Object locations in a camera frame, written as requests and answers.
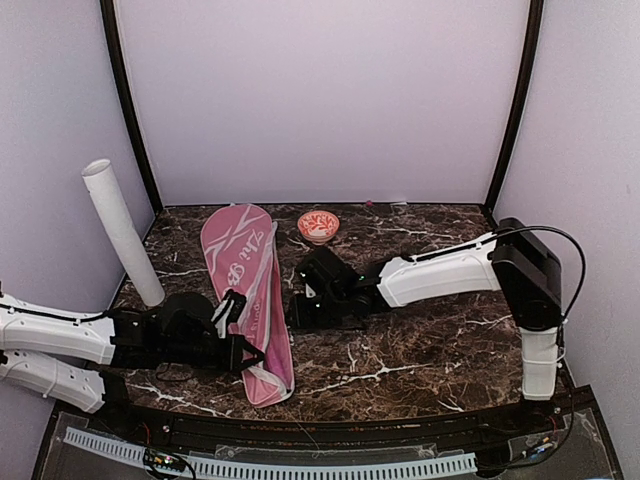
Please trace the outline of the pink racket bag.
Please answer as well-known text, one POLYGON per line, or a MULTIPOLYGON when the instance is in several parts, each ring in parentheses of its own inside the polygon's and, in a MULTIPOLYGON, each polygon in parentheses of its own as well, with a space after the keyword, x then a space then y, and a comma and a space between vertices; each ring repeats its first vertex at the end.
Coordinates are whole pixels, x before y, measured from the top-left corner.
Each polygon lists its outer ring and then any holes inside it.
POLYGON ((256 205, 232 205, 215 211, 200 234, 217 297, 222 299, 231 290, 246 299, 239 318, 227 324, 227 333, 243 336, 262 357, 241 369, 248 401, 256 408, 284 401, 295 389, 276 251, 277 227, 256 205))

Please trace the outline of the white shuttlecock tube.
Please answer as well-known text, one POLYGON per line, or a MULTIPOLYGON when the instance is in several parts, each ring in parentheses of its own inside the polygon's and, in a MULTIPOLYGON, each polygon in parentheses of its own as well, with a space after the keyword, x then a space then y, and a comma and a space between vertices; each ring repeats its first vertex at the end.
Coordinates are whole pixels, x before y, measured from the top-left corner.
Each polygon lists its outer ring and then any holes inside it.
POLYGON ((103 228, 126 274, 147 307, 160 305, 165 291, 137 233, 109 159, 98 159, 81 172, 103 228))

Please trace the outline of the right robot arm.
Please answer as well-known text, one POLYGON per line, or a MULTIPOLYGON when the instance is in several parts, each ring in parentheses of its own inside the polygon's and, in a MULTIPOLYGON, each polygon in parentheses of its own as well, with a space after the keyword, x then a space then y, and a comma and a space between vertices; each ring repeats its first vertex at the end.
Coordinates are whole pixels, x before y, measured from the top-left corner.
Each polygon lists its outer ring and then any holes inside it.
POLYGON ((534 432, 549 416, 563 331, 573 301, 562 297, 560 259, 538 237, 542 226, 518 219, 457 246, 416 255, 395 256, 357 272, 326 246, 296 267, 305 290, 296 294, 286 315, 298 330, 341 326, 347 318, 365 319, 418 301, 469 292, 503 294, 522 341, 522 396, 510 413, 521 434, 534 432))

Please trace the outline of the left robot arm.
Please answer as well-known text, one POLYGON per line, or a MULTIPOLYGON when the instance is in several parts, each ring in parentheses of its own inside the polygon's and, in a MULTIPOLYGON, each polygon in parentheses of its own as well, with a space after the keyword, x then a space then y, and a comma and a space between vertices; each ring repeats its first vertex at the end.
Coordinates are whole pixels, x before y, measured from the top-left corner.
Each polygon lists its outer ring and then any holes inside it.
POLYGON ((265 354, 240 333, 246 298, 228 291, 219 305, 179 293, 146 311, 79 313, 1 298, 1 377, 103 421, 120 436, 141 427, 119 369, 162 364, 241 373, 265 354))

